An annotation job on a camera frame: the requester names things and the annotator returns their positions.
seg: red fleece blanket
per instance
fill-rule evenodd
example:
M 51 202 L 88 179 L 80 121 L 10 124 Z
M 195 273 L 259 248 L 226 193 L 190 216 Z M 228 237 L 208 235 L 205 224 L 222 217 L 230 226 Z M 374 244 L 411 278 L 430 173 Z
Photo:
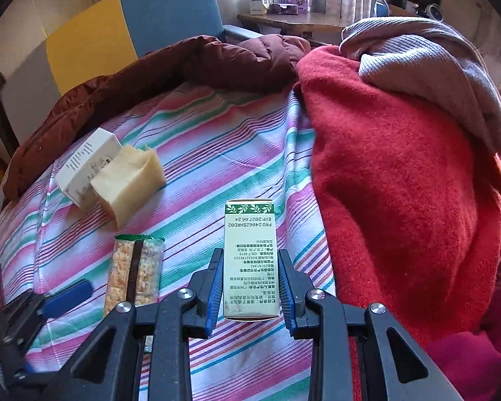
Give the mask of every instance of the red fleece blanket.
M 364 84 L 322 47 L 298 64 L 338 297 L 420 342 L 476 329 L 501 254 L 501 162 L 438 106 Z

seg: blue handle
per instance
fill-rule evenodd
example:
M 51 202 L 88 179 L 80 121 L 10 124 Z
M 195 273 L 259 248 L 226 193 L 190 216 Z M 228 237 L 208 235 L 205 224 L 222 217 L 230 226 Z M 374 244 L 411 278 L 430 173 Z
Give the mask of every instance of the blue handle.
M 82 279 L 47 297 L 41 309 L 45 318 L 59 318 L 93 295 L 93 285 Z
M 206 334 L 208 337 L 217 325 L 219 315 L 220 299 L 223 294 L 223 264 L 224 258 L 219 258 L 214 280 L 211 285 L 211 293 L 208 300 L 208 314 L 206 316 Z
M 295 330 L 297 329 L 297 321 L 295 320 L 295 300 L 293 299 L 290 282 L 286 273 L 286 267 L 284 266 L 284 260 L 282 259 L 280 252 L 278 252 L 278 287 L 286 329 L 288 329 L 290 331 L 290 335 L 293 336 Z

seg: pink fabric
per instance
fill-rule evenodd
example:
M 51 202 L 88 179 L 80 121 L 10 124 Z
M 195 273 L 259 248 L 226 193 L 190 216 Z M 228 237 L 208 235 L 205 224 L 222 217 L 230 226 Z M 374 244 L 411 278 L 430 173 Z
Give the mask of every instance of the pink fabric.
M 476 333 L 461 332 L 426 348 L 466 401 L 489 401 L 501 386 L 501 288 Z

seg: yellow chair panel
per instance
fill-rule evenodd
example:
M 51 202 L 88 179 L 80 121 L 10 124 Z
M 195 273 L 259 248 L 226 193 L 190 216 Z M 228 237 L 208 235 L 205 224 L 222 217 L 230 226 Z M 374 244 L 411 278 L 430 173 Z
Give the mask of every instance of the yellow chair panel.
M 137 60 L 121 0 L 102 0 L 46 40 L 46 55 L 61 94 Z

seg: brown puffer jacket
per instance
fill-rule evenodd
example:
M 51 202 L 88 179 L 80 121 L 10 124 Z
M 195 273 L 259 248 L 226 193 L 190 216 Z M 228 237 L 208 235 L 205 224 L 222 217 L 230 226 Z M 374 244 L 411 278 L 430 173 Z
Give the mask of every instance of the brown puffer jacket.
M 309 51 L 305 39 L 278 34 L 239 45 L 197 36 L 150 53 L 116 74 L 93 78 L 63 95 L 43 125 L 16 150 L 4 195 L 18 201 L 75 140 L 184 81 L 213 89 L 277 92 L 297 80 L 295 66 Z

